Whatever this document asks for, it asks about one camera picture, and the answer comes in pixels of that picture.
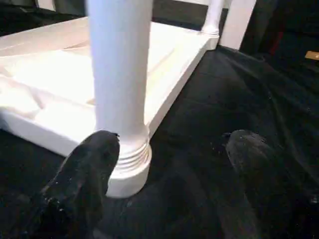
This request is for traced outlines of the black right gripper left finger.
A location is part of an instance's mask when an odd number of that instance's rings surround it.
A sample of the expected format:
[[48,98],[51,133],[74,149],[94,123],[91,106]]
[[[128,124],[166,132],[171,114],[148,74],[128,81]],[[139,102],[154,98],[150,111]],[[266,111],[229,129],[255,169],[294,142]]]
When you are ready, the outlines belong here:
[[17,221],[19,239],[91,239],[119,159],[116,133],[99,130],[65,158]]

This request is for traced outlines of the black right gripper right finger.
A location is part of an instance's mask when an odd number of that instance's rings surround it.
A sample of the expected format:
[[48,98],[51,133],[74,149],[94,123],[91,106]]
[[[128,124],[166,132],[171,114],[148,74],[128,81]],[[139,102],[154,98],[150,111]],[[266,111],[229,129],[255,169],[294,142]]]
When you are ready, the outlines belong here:
[[289,155],[272,140],[243,129],[223,138],[263,233],[271,239],[317,239],[318,183],[300,178]]

